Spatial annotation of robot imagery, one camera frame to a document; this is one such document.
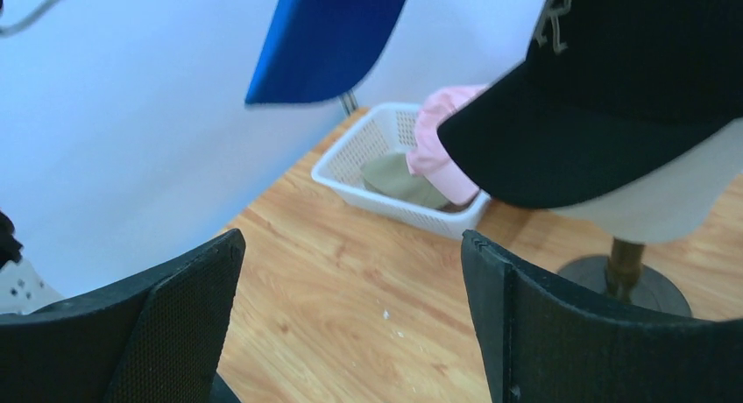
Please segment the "light pink baseball cap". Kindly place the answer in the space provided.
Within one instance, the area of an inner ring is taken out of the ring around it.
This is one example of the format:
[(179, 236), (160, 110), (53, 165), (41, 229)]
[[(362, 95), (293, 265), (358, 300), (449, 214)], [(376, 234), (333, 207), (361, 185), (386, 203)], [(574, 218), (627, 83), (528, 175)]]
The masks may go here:
[(449, 156), (437, 129), (486, 88), (485, 84), (439, 88), (424, 100), (415, 120), (415, 147), (407, 153), (408, 170), (428, 180), (454, 205), (469, 202), (478, 194), (479, 187)]

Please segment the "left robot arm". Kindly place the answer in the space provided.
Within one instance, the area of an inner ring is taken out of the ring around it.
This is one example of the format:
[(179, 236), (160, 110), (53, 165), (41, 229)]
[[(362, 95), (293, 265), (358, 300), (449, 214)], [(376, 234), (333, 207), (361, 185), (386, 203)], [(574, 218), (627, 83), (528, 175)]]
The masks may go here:
[(15, 225), (1, 213), (1, 314), (28, 315), (64, 297), (22, 255)]

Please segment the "black baseball cap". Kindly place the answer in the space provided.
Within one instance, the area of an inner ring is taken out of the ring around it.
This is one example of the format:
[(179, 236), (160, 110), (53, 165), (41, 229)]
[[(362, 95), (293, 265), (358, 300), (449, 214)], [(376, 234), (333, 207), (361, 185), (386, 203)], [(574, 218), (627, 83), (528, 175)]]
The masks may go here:
[(439, 126), (491, 197), (557, 209), (742, 115), (742, 0), (545, 0), (525, 59)]

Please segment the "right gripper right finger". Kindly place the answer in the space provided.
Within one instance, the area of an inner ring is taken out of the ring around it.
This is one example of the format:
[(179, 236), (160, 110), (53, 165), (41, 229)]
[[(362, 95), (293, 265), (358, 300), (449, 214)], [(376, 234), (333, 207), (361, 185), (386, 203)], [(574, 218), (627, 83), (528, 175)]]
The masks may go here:
[(475, 230), (461, 243), (494, 402), (739, 402), (742, 322), (627, 305)]

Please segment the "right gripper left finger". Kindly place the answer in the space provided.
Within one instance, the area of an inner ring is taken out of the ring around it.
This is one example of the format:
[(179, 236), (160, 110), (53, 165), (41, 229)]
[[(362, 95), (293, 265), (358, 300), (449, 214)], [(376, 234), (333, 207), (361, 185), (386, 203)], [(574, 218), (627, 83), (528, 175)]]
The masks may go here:
[(245, 248), (228, 230), (107, 286), (3, 315), (2, 401), (236, 401), (217, 366)]

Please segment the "blue baseball cap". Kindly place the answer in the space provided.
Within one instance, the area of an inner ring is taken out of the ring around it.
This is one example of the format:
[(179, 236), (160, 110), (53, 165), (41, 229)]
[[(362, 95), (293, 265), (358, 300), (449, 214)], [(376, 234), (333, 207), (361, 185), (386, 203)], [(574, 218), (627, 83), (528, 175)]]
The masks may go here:
[(383, 53), (406, 0), (279, 0), (246, 105), (307, 104), (352, 91)]

